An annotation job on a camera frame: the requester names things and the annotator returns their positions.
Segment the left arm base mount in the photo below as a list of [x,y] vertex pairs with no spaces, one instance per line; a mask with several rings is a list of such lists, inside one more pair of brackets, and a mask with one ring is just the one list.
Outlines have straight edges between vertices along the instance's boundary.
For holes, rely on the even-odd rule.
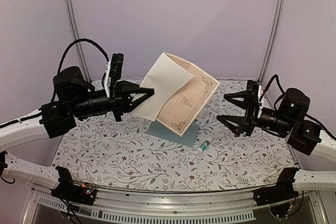
[[64,201],[93,206],[97,194],[97,188],[94,184],[83,182],[80,185],[76,185],[68,169],[57,166],[56,170],[59,175],[59,184],[55,189],[51,190],[53,197]]

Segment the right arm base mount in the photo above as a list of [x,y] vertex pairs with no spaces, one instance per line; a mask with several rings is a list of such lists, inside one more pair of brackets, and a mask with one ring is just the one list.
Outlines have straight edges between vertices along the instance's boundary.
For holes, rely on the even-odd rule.
[[299,169],[285,168],[280,173],[276,184],[270,187],[262,187],[254,190],[253,199],[257,206],[263,206],[289,200],[299,196],[299,192],[293,188],[294,176]]

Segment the teal envelope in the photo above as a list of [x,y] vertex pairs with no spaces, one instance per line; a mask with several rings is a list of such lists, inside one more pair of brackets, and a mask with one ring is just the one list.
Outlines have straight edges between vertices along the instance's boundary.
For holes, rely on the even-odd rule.
[[179,136],[173,131],[166,128],[158,121],[154,121],[150,124],[147,134],[151,136],[155,136],[162,140],[167,140],[173,143],[182,144],[188,147],[192,147],[196,140],[199,125],[196,123],[192,123],[191,126],[186,130],[183,136]]

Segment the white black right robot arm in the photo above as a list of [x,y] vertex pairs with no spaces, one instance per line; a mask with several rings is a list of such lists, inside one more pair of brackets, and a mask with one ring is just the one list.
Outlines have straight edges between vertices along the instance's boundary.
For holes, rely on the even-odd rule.
[[[224,95],[224,99],[245,110],[243,116],[219,115],[217,119],[236,136],[250,136],[255,128],[286,138],[295,150],[335,162],[335,137],[316,119],[307,115],[310,99],[300,90],[289,88],[281,95],[276,110],[262,104],[260,86]],[[282,170],[271,196],[284,200],[291,191],[335,191],[334,171],[309,171],[295,167]]]

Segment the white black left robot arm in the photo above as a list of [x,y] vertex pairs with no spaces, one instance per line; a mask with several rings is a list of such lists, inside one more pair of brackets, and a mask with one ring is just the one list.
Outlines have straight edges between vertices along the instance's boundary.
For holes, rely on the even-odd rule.
[[44,138],[56,138],[76,127],[76,121],[109,112],[117,122],[154,95],[154,89],[122,81],[115,73],[106,90],[95,90],[85,81],[78,67],[69,67],[54,76],[58,100],[42,105],[31,114],[1,125],[1,179],[21,179],[51,190],[57,189],[67,200],[78,195],[68,169],[41,166],[20,159],[7,150]]

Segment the beige letter paper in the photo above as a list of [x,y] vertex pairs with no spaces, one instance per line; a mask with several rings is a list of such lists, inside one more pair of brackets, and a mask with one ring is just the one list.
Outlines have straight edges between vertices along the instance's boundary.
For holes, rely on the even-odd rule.
[[131,114],[157,121],[182,137],[218,86],[219,81],[197,65],[163,52],[140,84],[154,89],[154,95]]

